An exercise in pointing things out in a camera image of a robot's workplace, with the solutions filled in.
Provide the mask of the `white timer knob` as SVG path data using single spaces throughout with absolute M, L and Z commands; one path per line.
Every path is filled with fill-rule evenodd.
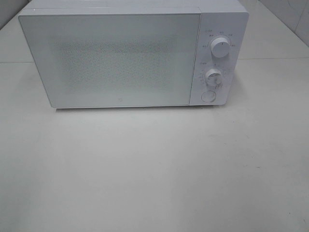
M 205 73 L 205 81 L 208 86 L 219 86 L 222 83 L 223 74 L 219 69 L 209 69 Z

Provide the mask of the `white microwave door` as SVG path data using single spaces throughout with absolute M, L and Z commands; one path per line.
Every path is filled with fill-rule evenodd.
M 199 14 L 29 15 L 19 21 L 54 108 L 190 101 Z

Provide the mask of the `white upper power knob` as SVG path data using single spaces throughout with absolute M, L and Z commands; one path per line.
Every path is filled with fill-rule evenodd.
M 216 58 L 223 58 L 230 52 L 231 42 L 226 36 L 217 36 L 210 42 L 211 54 Z

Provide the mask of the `round white door button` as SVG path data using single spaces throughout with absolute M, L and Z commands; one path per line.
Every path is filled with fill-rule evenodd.
M 214 91 L 208 90 L 205 91 L 202 95 L 201 95 L 201 100 L 203 102 L 213 102 L 216 99 L 216 93 Z

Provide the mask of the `white microwave oven body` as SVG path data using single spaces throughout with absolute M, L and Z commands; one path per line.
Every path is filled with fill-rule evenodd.
M 131 14 L 199 14 L 190 101 L 185 106 L 226 103 L 249 18 L 249 13 L 237 0 L 33 0 L 22 9 L 18 18 L 29 15 Z M 221 35 L 230 39 L 230 52 L 223 58 L 216 58 L 211 54 L 210 42 Z M 205 73 L 209 69 L 219 69 L 222 72 L 222 83 L 219 86 L 206 84 Z M 216 93 L 215 101 L 201 100 L 201 95 L 208 90 Z

